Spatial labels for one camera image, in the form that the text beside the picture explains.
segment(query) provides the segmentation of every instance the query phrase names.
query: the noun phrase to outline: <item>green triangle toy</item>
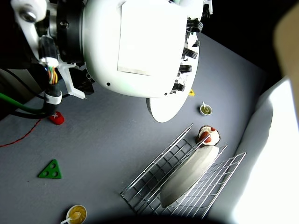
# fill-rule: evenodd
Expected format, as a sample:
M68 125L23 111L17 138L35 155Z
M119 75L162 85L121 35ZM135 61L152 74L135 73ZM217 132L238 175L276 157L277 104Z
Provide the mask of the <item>green triangle toy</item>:
M39 178L61 179L61 173L59 170L57 160L52 160L49 165L43 169L38 175Z

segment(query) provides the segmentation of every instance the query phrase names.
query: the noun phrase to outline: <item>gray table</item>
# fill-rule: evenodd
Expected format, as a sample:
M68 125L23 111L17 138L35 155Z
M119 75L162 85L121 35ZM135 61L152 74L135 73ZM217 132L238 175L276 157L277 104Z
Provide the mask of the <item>gray table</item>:
M88 221L132 215L119 193L186 127L188 139L202 125L212 125L232 156L253 111L265 73L205 35L200 35L195 97L188 97L169 122L157 123L145 99L123 96L94 85L86 100L68 97L59 111L65 123L43 120L27 138L0 148L0 219L8 223L59 223L68 208L82 204ZM213 114L198 112L202 101ZM28 105L41 107L38 98ZM0 144L24 135L36 120L8 116L0 121ZM63 178L37 175L57 159Z

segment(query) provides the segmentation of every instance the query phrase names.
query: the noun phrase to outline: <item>small bowl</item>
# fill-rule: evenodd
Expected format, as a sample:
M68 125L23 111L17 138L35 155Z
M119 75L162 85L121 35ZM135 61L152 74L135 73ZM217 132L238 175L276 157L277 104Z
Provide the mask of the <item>small bowl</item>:
M201 109L202 109L203 107L204 107L204 105L201 105L200 108L199 108L199 112L200 112L201 115L209 116L209 115L212 114L213 110L212 110L212 108L211 108L209 105L206 104L206 107L207 107L207 108L209 109L209 111L210 111L209 114L205 114L205 113L203 113L203 112L201 111Z
M86 210L86 208L85 208L83 205L81 205L81 204L76 204L76 205L74 205L73 207L71 207L71 208L67 211L66 218L69 218L69 217L70 217L70 212L71 212L71 210L72 210L73 208L77 207L77 206L81 206L81 207L83 207L83 208L85 209L85 212L86 212L85 219L81 222L81 224L82 224L82 223L86 220L86 217L87 217L87 210Z

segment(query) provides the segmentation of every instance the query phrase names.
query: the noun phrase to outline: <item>red wire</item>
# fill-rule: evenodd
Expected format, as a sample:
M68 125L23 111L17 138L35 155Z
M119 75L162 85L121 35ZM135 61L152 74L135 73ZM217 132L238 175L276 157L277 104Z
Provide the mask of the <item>red wire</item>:
M39 124L39 122L41 122L41 120L42 120L42 119L39 119L39 120L35 123L35 125L30 129L30 131L27 132L26 135L24 135L24 136L21 137L20 139L18 139L18 140L16 140L16 141L13 141L13 142L11 142L11 143L8 143L8 144L5 144L5 145L0 145L0 148L1 148L1 147L5 147L5 146L12 145L12 144L17 143L17 142L21 141L22 139L26 138L26 137L33 131L33 129L35 129L35 127Z

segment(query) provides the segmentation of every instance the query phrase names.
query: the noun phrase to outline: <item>metal wire rack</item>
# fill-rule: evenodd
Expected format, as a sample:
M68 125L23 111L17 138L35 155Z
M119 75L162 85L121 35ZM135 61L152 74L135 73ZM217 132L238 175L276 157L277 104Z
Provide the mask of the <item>metal wire rack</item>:
M136 214L176 215L204 218L232 174L242 162L246 152L218 162L228 145L211 167L178 200L162 208L159 194L169 176L200 147L209 136L192 146L184 137L193 124L187 127L150 165L148 165L122 192L121 196Z

